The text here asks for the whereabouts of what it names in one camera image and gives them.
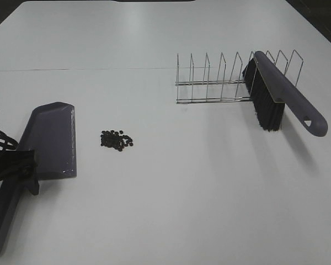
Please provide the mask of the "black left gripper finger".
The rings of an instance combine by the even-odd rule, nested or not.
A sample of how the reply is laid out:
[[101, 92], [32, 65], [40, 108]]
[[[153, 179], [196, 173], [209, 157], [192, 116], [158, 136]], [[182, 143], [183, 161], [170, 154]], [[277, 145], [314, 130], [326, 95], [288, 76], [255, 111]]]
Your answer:
[[32, 195], [39, 194], [40, 184], [38, 181], [35, 167], [29, 167], [27, 169], [27, 173], [24, 176], [24, 185]]

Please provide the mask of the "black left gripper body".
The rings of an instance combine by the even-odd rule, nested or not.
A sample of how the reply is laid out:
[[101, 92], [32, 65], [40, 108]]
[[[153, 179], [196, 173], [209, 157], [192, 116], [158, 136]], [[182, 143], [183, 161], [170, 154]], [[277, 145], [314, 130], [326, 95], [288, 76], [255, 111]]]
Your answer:
[[12, 177], [28, 178], [35, 167], [34, 150], [0, 152], [0, 181]]

